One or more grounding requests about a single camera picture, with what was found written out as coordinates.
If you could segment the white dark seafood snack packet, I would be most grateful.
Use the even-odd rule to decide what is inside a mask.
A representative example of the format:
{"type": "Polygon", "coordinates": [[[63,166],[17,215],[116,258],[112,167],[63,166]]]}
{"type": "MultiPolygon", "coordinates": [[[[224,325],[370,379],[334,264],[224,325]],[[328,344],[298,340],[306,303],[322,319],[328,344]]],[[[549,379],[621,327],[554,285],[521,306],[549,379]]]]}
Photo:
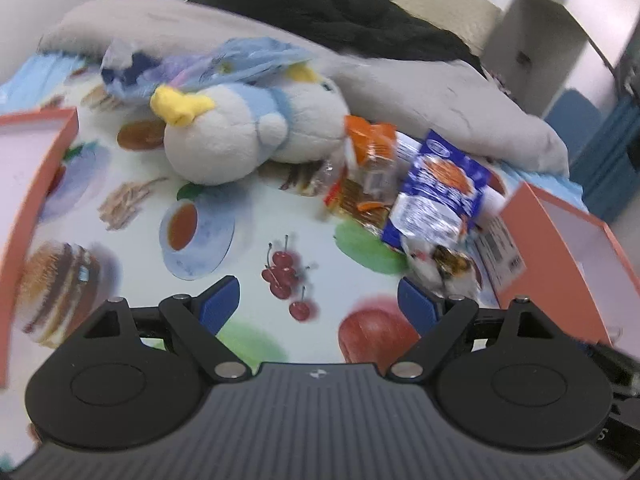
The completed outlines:
{"type": "Polygon", "coordinates": [[[405,235],[401,237],[401,248],[412,277],[422,288],[442,297],[477,300],[482,278],[474,260],[465,252],[405,235]]]}

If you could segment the blue spicy strips packet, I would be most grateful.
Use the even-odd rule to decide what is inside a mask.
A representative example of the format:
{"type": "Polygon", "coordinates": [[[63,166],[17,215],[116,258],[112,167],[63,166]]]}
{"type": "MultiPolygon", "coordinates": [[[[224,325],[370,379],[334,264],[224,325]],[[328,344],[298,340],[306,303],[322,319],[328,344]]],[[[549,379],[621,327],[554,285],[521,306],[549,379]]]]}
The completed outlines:
{"type": "Polygon", "coordinates": [[[405,238],[458,246],[474,226],[489,180],[485,166],[430,130],[402,182],[382,242],[395,249],[405,238]]]}

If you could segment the orange snack packet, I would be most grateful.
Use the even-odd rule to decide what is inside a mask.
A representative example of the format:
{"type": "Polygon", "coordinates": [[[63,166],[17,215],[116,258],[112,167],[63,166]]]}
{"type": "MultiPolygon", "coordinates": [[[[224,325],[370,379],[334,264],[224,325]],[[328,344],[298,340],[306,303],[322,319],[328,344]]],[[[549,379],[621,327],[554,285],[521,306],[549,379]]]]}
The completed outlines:
{"type": "Polygon", "coordinates": [[[329,162],[323,203],[373,233],[382,231],[398,189],[399,159],[394,125],[345,118],[345,143],[329,162]]]}

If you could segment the pink cardboard box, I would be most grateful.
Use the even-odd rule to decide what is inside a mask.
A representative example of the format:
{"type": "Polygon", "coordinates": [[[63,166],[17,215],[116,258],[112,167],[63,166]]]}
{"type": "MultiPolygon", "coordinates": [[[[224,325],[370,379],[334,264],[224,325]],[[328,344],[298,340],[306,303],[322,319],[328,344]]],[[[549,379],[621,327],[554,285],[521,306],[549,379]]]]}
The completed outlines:
{"type": "Polygon", "coordinates": [[[639,278],[605,222],[522,184],[486,234],[500,307],[527,297],[565,333],[639,355],[639,278]]]}

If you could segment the blue white plush bird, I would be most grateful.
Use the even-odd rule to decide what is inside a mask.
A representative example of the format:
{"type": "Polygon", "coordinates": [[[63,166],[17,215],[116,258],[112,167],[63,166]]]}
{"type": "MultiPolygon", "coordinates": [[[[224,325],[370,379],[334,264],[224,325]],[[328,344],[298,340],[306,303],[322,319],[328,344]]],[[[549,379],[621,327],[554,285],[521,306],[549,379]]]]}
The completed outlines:
{"type": "Polygon", "coordinates": [[[349,115],[340,89],[308,63],[197,92],[162,84],[150,107],[165,123],[170,166],[201,185],[240,180],[268,160],[324,159],[342,145],[349,115]]]}

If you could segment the blue curtain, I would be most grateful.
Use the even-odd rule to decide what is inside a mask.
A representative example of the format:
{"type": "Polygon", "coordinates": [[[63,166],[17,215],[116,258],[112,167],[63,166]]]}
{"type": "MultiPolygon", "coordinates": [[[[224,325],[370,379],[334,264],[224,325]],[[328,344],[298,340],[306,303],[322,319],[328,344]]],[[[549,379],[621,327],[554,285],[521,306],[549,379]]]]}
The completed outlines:
{"type": "Polygon", "coordinates": [[[639,191],[639,104],[624,96],[570,165],[582,201],[611,223],[639,191]]]}

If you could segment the grey duvet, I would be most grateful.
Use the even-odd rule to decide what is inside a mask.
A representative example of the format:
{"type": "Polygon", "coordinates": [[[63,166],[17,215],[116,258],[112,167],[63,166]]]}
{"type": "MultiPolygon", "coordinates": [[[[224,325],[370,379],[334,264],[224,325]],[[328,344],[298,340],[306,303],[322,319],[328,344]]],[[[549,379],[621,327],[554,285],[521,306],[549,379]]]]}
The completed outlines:
{"type": "Polygon", "coordinates": [[[338,54],[283,29],[178,0],[92,0],[67,12],[41,36],[41,52],[102,58],[113,40],[155,55],[202,53],[231,38],[271,37],[302,47],[340,88],[352,112],[390,122],[422,138],[435,130],[472,155],[527,171],[568,173],[567,147],[541,118],[529,115],[462,61],[395,61],[338,54]]]}

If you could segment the pink box lid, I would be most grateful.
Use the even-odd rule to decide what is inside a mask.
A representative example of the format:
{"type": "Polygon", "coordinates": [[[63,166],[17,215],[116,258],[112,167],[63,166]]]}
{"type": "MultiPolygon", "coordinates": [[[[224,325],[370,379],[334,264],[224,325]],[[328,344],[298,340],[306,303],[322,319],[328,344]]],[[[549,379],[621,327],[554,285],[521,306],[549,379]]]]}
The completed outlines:
{"type": "Polygon", "coordinates": [[[40,208],[79,128],[76,108],[1,117],[1,385],[9,376],[14,302],[40,208]]]}

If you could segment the black clothing pile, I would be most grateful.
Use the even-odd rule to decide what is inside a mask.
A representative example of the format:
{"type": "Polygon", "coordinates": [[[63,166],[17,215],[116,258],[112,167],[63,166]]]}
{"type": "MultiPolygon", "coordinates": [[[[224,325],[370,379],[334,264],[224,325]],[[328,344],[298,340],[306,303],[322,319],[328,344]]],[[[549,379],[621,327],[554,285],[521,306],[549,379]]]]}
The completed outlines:
{"type": "Polygon", "coordinates": [[[480,59],[449,30],[416,18],[392,0],[189,0],[263,22],[335,52],[398,61],[480,59]]]}

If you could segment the grey wall shelf unit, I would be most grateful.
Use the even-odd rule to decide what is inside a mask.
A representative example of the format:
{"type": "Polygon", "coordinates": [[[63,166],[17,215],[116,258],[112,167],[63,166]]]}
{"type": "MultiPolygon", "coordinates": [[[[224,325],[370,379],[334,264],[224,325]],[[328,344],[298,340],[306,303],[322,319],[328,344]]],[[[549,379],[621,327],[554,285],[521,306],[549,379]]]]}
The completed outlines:
{"type": "Polygon", "coordinates": [[[512,0],[483,62],[529,114],[548,115],[567,90],[606,114],[638,19],[639,0],[512,0]]]}

